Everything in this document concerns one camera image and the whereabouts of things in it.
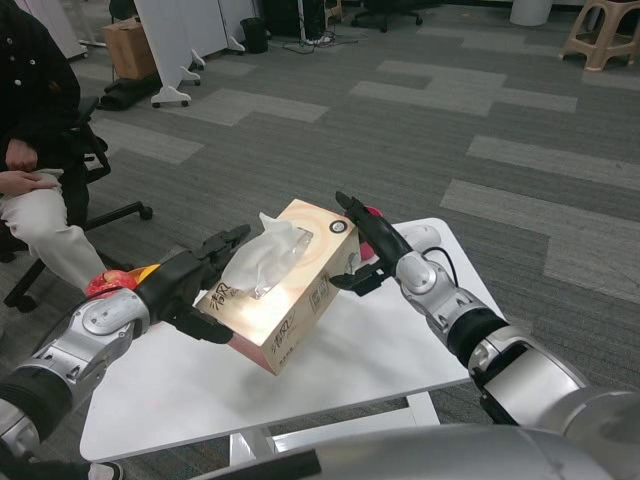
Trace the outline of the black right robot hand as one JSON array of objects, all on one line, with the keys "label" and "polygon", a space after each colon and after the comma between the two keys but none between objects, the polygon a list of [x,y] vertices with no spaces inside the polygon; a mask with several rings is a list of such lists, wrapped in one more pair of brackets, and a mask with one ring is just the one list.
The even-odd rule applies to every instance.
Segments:
[{"label": "black right robot hand", "polygon": [[335,198],[378,260],[359,268],[353,274],[333,276],[330,282],[340,290],[351,291],[362,297],[379,288],[387,278],[395,277],[398,262],[413,249],[386,219],[373,215],[355,197],[337,191]]}]

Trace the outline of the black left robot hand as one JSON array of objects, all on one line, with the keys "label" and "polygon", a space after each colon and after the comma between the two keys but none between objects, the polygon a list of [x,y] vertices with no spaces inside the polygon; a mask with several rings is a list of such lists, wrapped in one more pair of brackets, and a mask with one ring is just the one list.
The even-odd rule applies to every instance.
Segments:
[{"label": "black left robot hand", "polygon": [[250,231],[250,226],[244,224],[218,232],[200,248],[183,251],[163,262],[142,280],[135,293],[147,306],[151,322],[166,322],[196,340],[229,343],[232,331],[202,313],[194,303],[201,291],[209,291],[220,280]]}]

